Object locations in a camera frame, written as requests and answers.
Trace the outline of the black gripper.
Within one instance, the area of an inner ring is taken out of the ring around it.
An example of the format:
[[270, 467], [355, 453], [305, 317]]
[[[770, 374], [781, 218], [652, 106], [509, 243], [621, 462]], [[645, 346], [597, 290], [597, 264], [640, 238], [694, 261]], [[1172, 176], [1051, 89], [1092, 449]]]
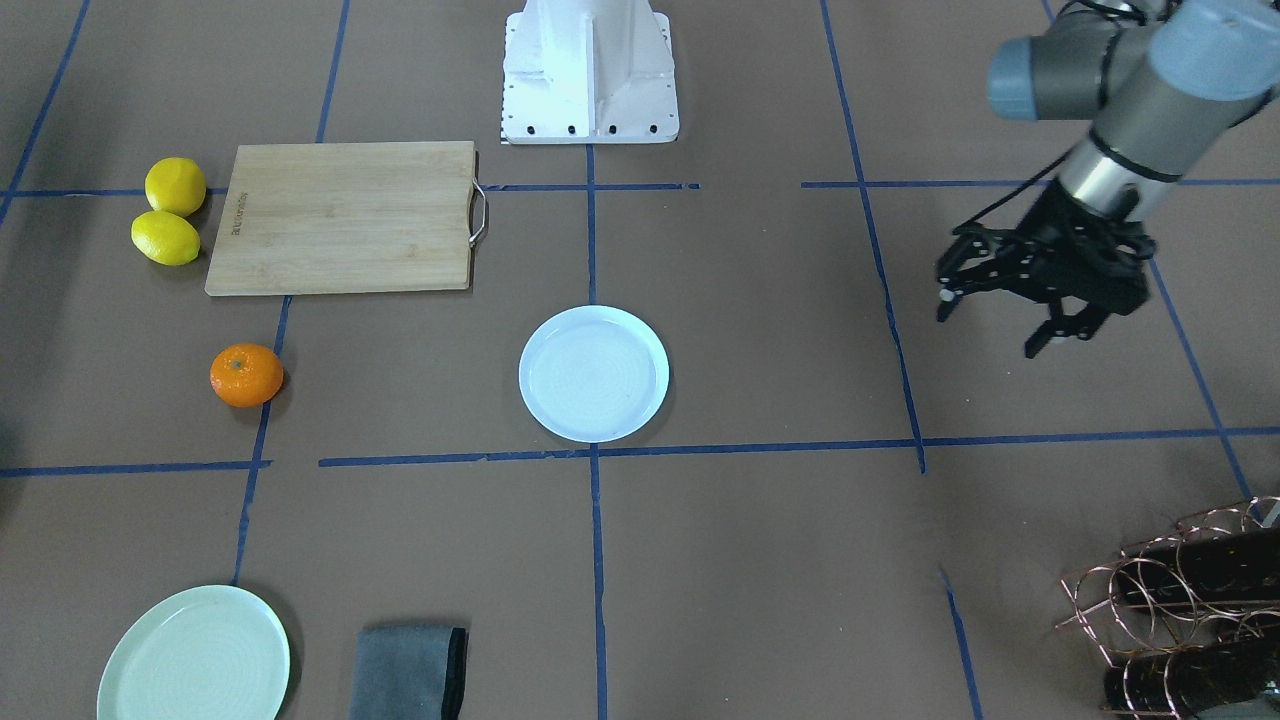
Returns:
[[[1146, 264], [1156, 242], [1142, 222], [1098, 214], [1052, 183], [1012, 229], [973, 217], [952, 231], [936, 263], [945, 323], [973, 293], [1006, 291], [1047, 305], [1048, 318], [1023, 345], [1025, 359], [1052, 342], [1089, 341], [1111, 315], [1126, 316], [1149, 299]], [[1062, 300], [1087, 304], [1066, 313]]]

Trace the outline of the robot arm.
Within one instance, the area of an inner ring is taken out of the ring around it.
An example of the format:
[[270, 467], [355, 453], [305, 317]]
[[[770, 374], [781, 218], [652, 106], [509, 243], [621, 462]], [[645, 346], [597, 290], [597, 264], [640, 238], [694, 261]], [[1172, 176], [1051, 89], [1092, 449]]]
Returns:
[[934, 265], [937, 322], [975, 293], [1014, 293], [1048, 313], [1024, 343], [1034, 357], [1139, 309], [1156, 252], [1146, 220], [1276, 100], [1277, 54], [1274, 1], [1070, 1], [1042, 35], [1002, 45], [987, 76], [998, 117], [1089, 126], [1015, 227], [975, 214], [954, 228]]

